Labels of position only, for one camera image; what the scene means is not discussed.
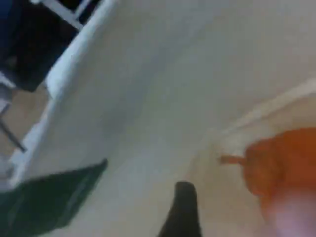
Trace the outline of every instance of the orange toy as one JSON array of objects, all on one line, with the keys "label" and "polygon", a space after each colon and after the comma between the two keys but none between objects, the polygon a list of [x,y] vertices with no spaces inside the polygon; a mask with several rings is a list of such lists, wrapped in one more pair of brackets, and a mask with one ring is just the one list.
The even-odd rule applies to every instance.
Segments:
[{"label": "orange toy", "polygon": [[316,193],[316,128],[281,133],[250,145],[245,157],[222,156],[222,164],[240,164],[249,191],[258,196],[264,217],[288,192]]}]

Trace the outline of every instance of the chair leg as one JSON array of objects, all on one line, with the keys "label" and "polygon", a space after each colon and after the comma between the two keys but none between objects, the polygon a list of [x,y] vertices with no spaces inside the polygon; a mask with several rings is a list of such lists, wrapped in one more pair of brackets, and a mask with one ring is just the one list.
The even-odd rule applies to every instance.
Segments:
[{"label": "chair leg", "polygon": [[78,30],[83,28],[83,24],[81,24],[77,19],[75,14],[66,8],[63,4],[61,4],[58,0],[43,0],[42,4],[46,6],[51,11],[55,12],[59,15],[63,20],[68,22],[70,25],[75,27]]},{"label": "chair leg", "polygon": [[4,122],[0,119],[0,130],[4,132],[4,134],[8,137],[8,139],[18,147],[23,153],[26,152],[26,148],[20,143],[19,139],[14,136],[14,134],[10,131],[10,129],[4,124]]},{"label": "chair leg", "polygon": [[82,0],[82,2],[80,3],[80,5],[77,7],[76,11],[75,11],[75,18],[78,19],[81,14],[83,13],[83,11],[87,8],[87,6],[89,5],[89,3],[92,0]]}]

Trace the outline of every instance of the tiled floor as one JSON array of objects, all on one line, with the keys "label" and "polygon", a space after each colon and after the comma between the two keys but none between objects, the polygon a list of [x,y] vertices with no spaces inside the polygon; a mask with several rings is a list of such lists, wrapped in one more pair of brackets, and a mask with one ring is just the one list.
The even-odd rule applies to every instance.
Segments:
[{"label": "tiled floor", "polygon": [[[48,99],[48,93],[43,85],[39,86],[34,93],[15,91],[12,105],[3,116],[3,121],[22,140],[32,126],[39,121]],[[13,144],[0,131],[0,154],[9,157],[14,149]]]}]

